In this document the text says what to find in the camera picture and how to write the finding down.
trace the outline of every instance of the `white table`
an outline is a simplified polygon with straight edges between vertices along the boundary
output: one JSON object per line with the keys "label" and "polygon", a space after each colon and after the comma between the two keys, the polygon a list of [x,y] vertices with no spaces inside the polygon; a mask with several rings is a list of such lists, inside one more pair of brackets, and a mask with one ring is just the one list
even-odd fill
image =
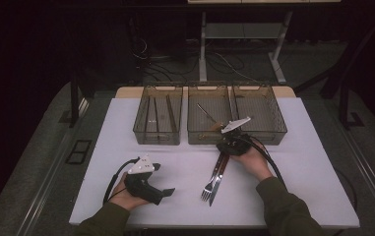
{"label": "white table", "polygon": [[[70,223],[79,224],[100,208],[112,175],[127,160],[148,154],[161,164],[149,182],[175,188],[160,205],[132,211],[128,228],[263,228],[263,203],[256,180],[235,161],[224,172],[212,207],[200,196],[219,156],[215,146],[187,143],[187,100],[183,100],[181,144],[140,146],[132,132],[140,98],[114,98],[107,111]],[[359,227],[358,217],[299,98],[278,98],[288,128],[279,146],[267,146],[288,190],[304,200],[325,228]]]}

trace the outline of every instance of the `fork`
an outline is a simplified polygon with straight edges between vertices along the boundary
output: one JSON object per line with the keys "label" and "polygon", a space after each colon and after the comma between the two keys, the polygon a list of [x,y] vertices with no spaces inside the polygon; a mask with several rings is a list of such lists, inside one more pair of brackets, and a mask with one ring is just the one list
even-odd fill
{"label": "fork", "polygon": [[209,199],[209,197],[211,196],[212,189],[213,189],[213,186],[214,186],[215,177],[218,175],[219,168],[220,168],[220,165],[221,165],[222,161],[223,161],[223,155],[220,155],[219,158],[218,158],[218,162],[216,162],[214,171],[212,173],[212,178],[209,181],[209,183],[205,186],[205,188],[203,189],[201,199],[204,202],[206,202]]}

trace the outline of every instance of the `knife blade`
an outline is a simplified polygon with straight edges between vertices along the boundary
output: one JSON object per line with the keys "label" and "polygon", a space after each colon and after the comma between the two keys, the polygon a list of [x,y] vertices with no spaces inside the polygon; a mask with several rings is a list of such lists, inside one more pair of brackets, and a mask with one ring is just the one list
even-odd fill
{"label": "knife blade", "polygon": [[221,162],[221,165],[220,165],[220,168],[219,168],[219,171],[218,171],[218,175],[216,177],[215,184],[214,184],[214,187],[212,189],[211,197],[209,199],[210,207],[212,206],[212,203],[215,199],[216,193],[218,192],[218,188],[219,188],[219,185],[220,185],[220,182],[221,182],[221,178],[223,177],[224,169],[226,168],[227,162],[230,159],[229,154],[227,154],[224,151],[220,153],[220,156],[223,157],[223,160]]}

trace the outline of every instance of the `person's left hand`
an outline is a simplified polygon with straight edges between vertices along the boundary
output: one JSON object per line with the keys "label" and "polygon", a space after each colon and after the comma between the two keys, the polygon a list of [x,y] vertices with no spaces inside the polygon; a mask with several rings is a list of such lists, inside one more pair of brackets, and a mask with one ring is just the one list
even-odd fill
{"label": "person's left hand", "polygon": [[127,174],[127,172],[123,173],[122,178],[120,178],[119,184],[117,184],[117,186],[113,189],[111,196],[114,196],[110,198],[109,202],[124,207],[127,210],[132,210],[135,207],[148,204],[148,201],[143,200],[139,197],[133,197],[126,190],[124,180]]}

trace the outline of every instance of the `sleeve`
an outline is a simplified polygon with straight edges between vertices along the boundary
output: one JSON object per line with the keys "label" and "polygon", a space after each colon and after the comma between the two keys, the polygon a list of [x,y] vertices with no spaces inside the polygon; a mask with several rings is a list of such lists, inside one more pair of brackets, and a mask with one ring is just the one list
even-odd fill
{"label": "sleeve", "polygon": [[263,180],[257,191],[264,202],[264,218],[273,236],[325,235],[307,204],[290,194],[276,177]]}
{"label": "sleeve", "polygon": [[106,203],[93,217],[84,220],[74,235],[122,236],[129,214],[122,206]]}

